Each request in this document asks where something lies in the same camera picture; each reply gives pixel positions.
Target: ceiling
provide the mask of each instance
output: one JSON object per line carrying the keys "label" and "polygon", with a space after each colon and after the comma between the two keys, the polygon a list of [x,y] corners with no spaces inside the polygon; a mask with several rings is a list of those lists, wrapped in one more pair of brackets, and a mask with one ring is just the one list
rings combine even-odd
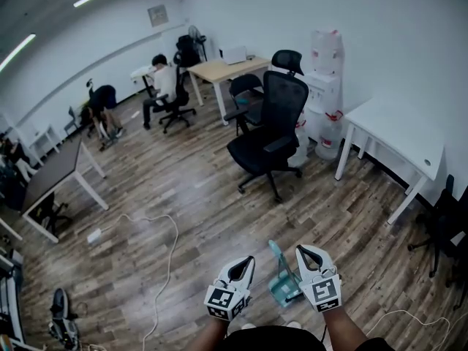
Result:
{"label": "ceiling", "polygon": [[0,0],[0,61],[30,33],[47,34],[73,19],[78,0]]}

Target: white cable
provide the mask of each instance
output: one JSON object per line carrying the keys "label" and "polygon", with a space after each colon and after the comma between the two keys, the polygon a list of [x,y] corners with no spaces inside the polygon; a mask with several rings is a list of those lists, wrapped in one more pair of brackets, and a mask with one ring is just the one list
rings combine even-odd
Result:
{"label": "white cable", "polygon": [[116,222],[114,222],[111,226],[108,226],[106,227],[105,229],[102,230],[102,232],[104,231],[107,231],[109,229],[111,229],[112,227],[114,227],[117,222],[122,218],[122,217],[126,217],[129,221],[131,222],[138,222],[138,221],[142,221],[142,220],[145,220],[145,221],[156,221],[157,219],[161,219],[163,217],[167,217],[170,221],[172,221],[172,223],[174,224],[174,228],[175,228],[175,239],[174,239],[174,244],[173,244],[173,248],[170,250],[169,252],[169,256],[167,258],[167,278],[166,278],[166,282],[162,285],[161,289],[159,289],[159,292],[156,294],[156,296],[154,297],[153,299],[153,302],[154,302],[154,325],[153,325],[153,328],[149,331],[148,334],[146,334],[144,337],[143,337],[143,351],[145,351],[145,341],[146,339],[156,330],[157,326],[158,326],[158,307],[157,307],[157,304],[156,304],[156,301],[158,300],[158,297],[162,294],[162,292],[164,291],[164,289],[166,288],[167,284],[169,284],[169,280],[170,280],[170,262],[172,261],[173,259],[173,253],[174,253],[174,249],[176,249],[176,245],[177,245],[177,240],[178,240],[178,228],[177,228],[177,224],[176,222],[173,220],[173,218],[171,216],[169,216],[168,214],[163,214],[162,216],[158,216],[158,217],[153,217],[153,218],[148,218],[148,217],[140,217],[139,219],[131,219],[127,214],[121,214]]}
{"label": "white cable", "polygon": [[428,326],[428,325],[433,325],[437,322],[439,322],[440,320],[445,320],[448,324],[448,327],[447,327],[447,331],[445,332],[445,336],[444,336],[444,339],[442,340],[442,342],[440,342],[436,347],[434,347],[431,351],[435,351],[437,349],[440,350],[440,348],[442,347],[442,345],[444,344],[445,340],[447,339],[448,337],[448,334],[450,334],[450,332],[453,330],[453,328],[455,327],[456,323],[458,321],[460,321],[463,317],[467,316],[468,315],[468,312],[466,314],[463,314],[457,321],[454,322],[453,326],[450,326],[450,321],[447,320],[445,317],[440,317],[438,320],[436,321],[433,321],[433,322],[428,322],[428,323],[424,323],[424,322],[421,322],[421,320],[419,320],[416,316],[410,314],[408,311],[405,311],[404,309],[398,309],[396,311],[392,311],[392,312],[388,312],[386,314],[384,314],[380,319],[379,321],[377,321],[377,324],[375,324],[372,329],[370,331],[367,332],[366,336],[368,336],[378,325],[379,325],[379,322],[381,320],[383,320],[383,318],[385,316],[388,316],[389,314],[392,314],[392,313],[396,313],[396,312],[404,312],[406,314],[408,314],[409,316],[411,316],[413,319],[417,320],[422,326]]}

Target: chair armrest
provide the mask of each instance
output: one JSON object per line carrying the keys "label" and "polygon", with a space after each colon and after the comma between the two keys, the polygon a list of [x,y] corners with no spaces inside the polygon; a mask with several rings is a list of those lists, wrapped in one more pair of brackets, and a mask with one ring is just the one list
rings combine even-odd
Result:
{"label": "chair armrest", "polygon": [[234,110],[231,113],[225,114],[223,119],[225,121],[230,121],[230,120],[233,120],[234,118],[237,118],[239,116],[243,116],[247,112],[249,112],[249,110],[247,110],[246,108],[237,109],[237,110]]}
{"label": "chair armrest", "polygon": [[274,142],[268,144],[267,146],[263,147],[265,151],[267,151],[269,154],[272,154],[273,152],[278,151],[281,148],[284,148],[288,144],[291,144],[293,139],[291,137],[281,137]]}
{"label": "chair armrest", "polygon": [[161,96],[159,96],[159,97],[152,97],[151,100],[153,100],[154,102],[157,101],[157,100],[161,100],[161,101],[162,101],[162,104],[167,105],[166,99],[167,99],[168,96],[169,96],[169,95],[164,94],[164,95],[161,95]]}

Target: shoe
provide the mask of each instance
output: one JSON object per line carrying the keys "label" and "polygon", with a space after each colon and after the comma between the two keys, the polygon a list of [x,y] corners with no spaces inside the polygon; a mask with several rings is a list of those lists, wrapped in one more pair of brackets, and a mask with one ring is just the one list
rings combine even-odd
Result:
{"label": "shoe", "polygon": [[254,324],[251,324],[250,322],[245,324],[245,325],[242,325],[242,330],[245,331],[247,329],[253,329],[253,328],[256,328],[257,326],[255,326]]}
{"label": "shoe", "polygon": [[287,328],[294,328],[294,329],[302,329],[302,326],[297,321],[291,321],[289,324],[286,325]]}

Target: black shirt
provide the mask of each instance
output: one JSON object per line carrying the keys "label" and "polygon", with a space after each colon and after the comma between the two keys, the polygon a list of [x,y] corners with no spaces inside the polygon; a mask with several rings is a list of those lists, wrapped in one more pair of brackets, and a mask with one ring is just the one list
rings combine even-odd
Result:
{"label": "black shirt", "polygon": [[[223,339],[216,351],[325,351],[325,346],[308,331],[285,326],[261,326],[235,331]],[[382,338],[365,341],[355,351],[394,351]]]}
{"label": "black shirt", "polygon": [[115,94],[116,90],[110,85],[101,86],[95,92],[91,93],[88,106],[93,111],[93,116],[99,118],[101,112],[104,110],[109,98]]}

